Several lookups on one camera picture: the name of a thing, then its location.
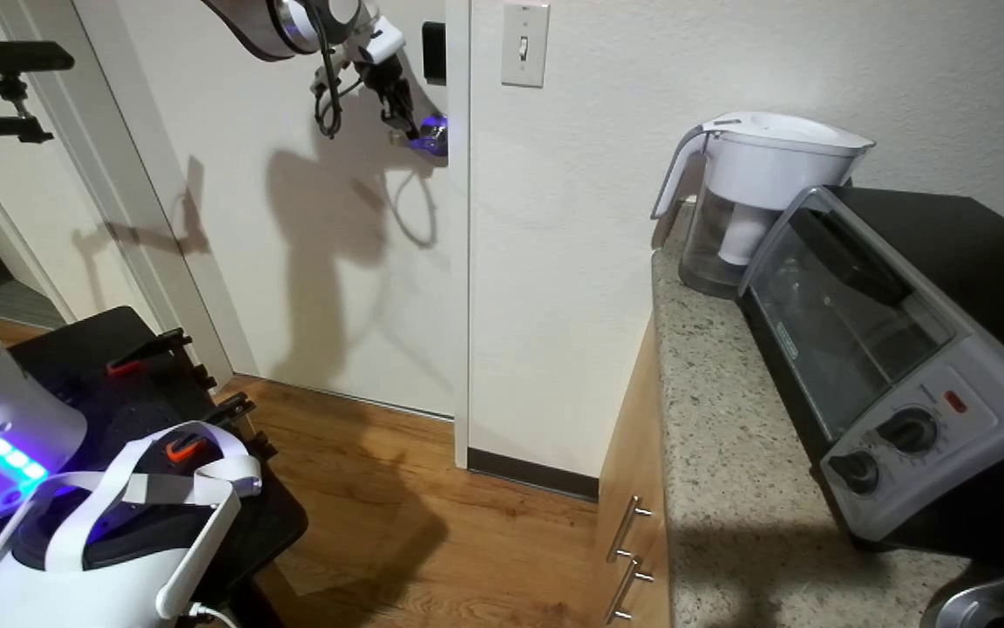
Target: toaster oven knob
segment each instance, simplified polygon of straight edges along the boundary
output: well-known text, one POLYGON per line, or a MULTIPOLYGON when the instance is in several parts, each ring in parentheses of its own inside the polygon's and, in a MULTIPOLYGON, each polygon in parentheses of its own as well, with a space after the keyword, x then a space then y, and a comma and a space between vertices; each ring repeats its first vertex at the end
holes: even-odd
POLYGON ((852 494, 876 494, 877 489, 877 461, 863 452, 826 459, 826 465, 852 489, 852 494))
POLYGON ((935 447, 936 421, 923 408, 902 408, 890 421, 877 427, 877 437, 902 455, 923 455, 935 447))

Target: baseboard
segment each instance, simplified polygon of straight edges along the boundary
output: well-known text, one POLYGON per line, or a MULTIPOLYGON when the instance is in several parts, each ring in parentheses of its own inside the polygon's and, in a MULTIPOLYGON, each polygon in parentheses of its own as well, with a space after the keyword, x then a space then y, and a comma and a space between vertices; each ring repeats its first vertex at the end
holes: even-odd
POLYGON ((598 480, 589 480, 589 475, 512 461, 512 459, 497 459, 497 455, 475 452, 475 447, 465 452, 465 468, 482 475, 500 475, 500 480, 514 480, 514 483, 528 483, 528 485, 544 485, 553 494, 571 494, 589 502, 598 502, 598 480))

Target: oven glass window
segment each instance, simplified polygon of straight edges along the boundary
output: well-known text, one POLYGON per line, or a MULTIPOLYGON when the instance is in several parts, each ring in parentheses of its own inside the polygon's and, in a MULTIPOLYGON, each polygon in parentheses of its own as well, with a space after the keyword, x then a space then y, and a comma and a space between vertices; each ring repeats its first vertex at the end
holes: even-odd
POLYGON ((935 355, 945 332, 921 294, 823 218, 797 209, 785 225, 754 297, 833 442, 935 355))

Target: cabinet door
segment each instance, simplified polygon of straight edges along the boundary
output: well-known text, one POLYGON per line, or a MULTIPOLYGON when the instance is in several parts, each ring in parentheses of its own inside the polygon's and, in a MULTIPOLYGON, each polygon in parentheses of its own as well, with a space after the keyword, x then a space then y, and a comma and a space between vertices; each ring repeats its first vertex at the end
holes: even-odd
POLYGON ((598 480, 592 626, 669 626, 660 355, 653 328, 598 480))

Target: white wall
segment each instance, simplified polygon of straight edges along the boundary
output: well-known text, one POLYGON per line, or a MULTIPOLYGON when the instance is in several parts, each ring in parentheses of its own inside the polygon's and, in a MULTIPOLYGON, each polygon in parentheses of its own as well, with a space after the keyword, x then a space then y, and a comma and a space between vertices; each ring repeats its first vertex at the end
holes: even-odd
MULTIPOLYGON (((29 107, 52 128, 33 91, 29 107)), ((33 274, 49 280, 49 290, 55 290, 49 297, 67 317, 130 304, 149 321, 149 306, 126 274, 118 245, 102 227, 102 212, 63 145, 0 137, 0 209, 8 227, 25 239, 20 258, 33 262, 33 274)))
MULTIPOLYGON (((116 0, 204 247, 238 310, 232 367, 350 399, 457 412, 463 183, 385 139, 375 99, 310 123, 318 61, 257 63, 199 0, 116 0)), ((441 0, 382 4, 412 39, 441 0)))
POLYGON ((857 185, 1004 212, 1004 4, 549 0, 544 91, 470 4, 470 447, 596 475, 647 317, 647 208, 699 119, 877 139, 857 185))

